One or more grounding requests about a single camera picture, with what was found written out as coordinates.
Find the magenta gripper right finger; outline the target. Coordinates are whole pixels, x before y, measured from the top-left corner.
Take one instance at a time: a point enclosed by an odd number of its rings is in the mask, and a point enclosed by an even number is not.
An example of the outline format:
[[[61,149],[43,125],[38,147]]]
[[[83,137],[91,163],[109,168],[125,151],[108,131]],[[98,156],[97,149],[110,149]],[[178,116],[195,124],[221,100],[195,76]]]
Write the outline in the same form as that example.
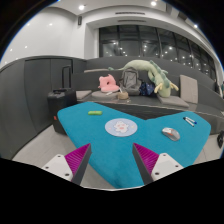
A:
[[[145,185],[183,169],[169,154],[157,154],[137,143],[133,144],[132,153]]]

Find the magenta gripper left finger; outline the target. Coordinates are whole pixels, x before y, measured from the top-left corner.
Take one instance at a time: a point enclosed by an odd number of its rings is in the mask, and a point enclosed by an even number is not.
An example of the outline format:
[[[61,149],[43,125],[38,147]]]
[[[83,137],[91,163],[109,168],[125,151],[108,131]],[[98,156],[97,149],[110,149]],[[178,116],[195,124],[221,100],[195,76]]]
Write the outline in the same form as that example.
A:
[[[67,155],[57,154],[42,169],[80,185],[91,153],[91,144],[86,144]]]

